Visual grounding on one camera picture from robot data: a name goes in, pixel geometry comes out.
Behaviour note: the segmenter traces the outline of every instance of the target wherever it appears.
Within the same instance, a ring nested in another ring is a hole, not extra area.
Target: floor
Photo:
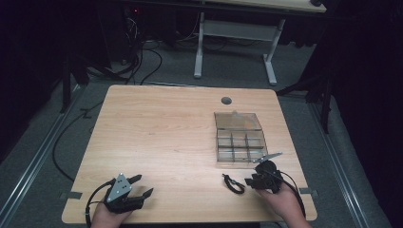
[[[172,48],[149,42],[145,45],[142,66],[135,74],[135,83],[161,63],[144,81],[145,85],[280,90],[297,82],[315,49],[296,48],[293,44],[279,46],[273,58],[278,84],[271,86],[261,55],[248,51],[248,48],[262,50],[266,44],[244,42],[206,44],[200,79],[193,77],[196,50],[193,43]],[[124,67],[118,63],[113,66],[113,70]],[[121,83],[91,77],[88,86],[75,87],[73,105],[66,114],[60,114],[62,87],[56,87],[51,99],[32,118],[29,129],[0,165],[0,203],[4,205],[0,227],[85,227],[61,221],[65,196],[72,182],[61,174],[55,163],[69,176],[75,176],[101,107],[88,112],[89,118],[82,118],[83,108],[95,106],[103,100],[110,85]],[[332,100],[330,133],[325,134],[318,124],[320,104],[307,104],[304,94],[296,91],[278,99],[317,207],[318,218],[311,224],[314,227],[390,227],[355,155],[336,101]],[[279,226],[286,227],[283,223],[260,225]]]

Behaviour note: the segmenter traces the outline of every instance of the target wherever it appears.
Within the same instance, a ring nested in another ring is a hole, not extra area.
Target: hand
[[[256,191],[276,214],[284,219],[289,228],[312,227],[303,216],[294,191],[285,183],[281,184],[280,190],[276,194],[266,190],[257,189]]]
[[[109,212],[106,206],[99,202],[95,209],[94,217],[92,219],[91,228],[118,228],[122,222],[131,215],[133,211],[115,214]]]

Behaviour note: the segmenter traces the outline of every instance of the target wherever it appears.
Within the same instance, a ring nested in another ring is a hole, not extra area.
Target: black curtain
[[[63,74],[54,18],[44,0],[0,3],[0,162]]]
[[[379,205],[401,224],[403,1],[341,1],[357,23],[329,25],[301,81],[333,74],[333,95]]]

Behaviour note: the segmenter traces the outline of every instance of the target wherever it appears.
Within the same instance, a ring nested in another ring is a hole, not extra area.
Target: gray carpet
[[[219,45],[213,44],[206,48],[217,48]],[[147,46],[152,48],[156,46],[156,43],[150,43]],[[260,46],[264,47],[264,44],[257,44],[254,48],[259,49]],[[314,48],[295,48],[292,45],[279,46],[273,59],[278,77],[278,85],[275,87],[268,84],[261,56],[244,52],[248,47],[227,45],[217,51],[209,49],[204,53],[202,78],[196,80],[193,78],[195,47],[158,46],[154,50],[162,55],[163,64],[145,83],[155,84],[158,82],[190,86],[272,88],[279,90],[297,81]],[[153,71],[159,61],[159,57],[155,53],[145,50],[143,65],[135,76],[136,83],[140,82],[143,76]],[[118,68],[121,66],[114,65],[115,70]],[[81,108],[91,108],[101,102],[108,87],[113,84],[120,83],[91,78],[90,84],[84,89],[84,93],[68,114],[65,126],[83,113]],[[61,92],[61,87],[58,86],[53,92],[51,100],[38,111],[20,142],[1,164],[0,203],[2,205],[7,202],[18,180],[59,116]],[[311,104],[304,102],[301,96],[303,92],[293,94],[279,97],[279,101],[305,177],[310,188],[314,191],[313,196],[318,218],[312,221],[312,225],[314,227],[355,227],[355,221],[342,191],[340,191],[335,170],[332,168],[328,147],[323,140],[321,129],[317,127],[317,119],[312,113]],[[371,186],[356,158],[354,148],[351,146],[348,133],[340,120],[334,101],[332,106],[328,137],[348,173],[360,205],[368,218],[369,227],[390,227],[388,220],[377,205]],[[55,158],[62,169],[71,177],[75,177],[78,171],[100,108],[101,106],[97,106],[90,111],[88,113],[90,118],[81,118],[72,124],[57,143]],[[57,171],[51,155],[48,155],[30,189],[15,211],[9,227],[85,227],[84,225],[64,224],[61,221],[66,203],[65,199],[61,199],[61,195],[68,192],[71,186],[72,182]],[[262,223],[261,227],[278,227],[279,225],[286,227],[282,223]]]

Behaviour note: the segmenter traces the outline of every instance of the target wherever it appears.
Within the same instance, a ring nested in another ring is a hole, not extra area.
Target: table top
[[[229,97],[232,104],[223,104]],[[62,215],[65,223],[85,223],[86,202],[101,184],[142,174],[129,196],[154,188],[144,207],[127,223],[242,222],[281,220],[260,196],[246,187],[236,195],[222,174],[244,184],[255,170],[217,166],[215,112],[256,113],[272,161],[306,188],[296,150],[270,89],[113,85],[94,127]],[[101,200],[106,189],[95,200]],[[301,195],[307,219],[317,217],[311,195]]]
[[[315,7],[309,0],[205,0],[206,2],[215,2],[223,4],[236,4],[249,7],[263,7],[280,10],[297,10],[307,12],[325,12],[323,4]]]

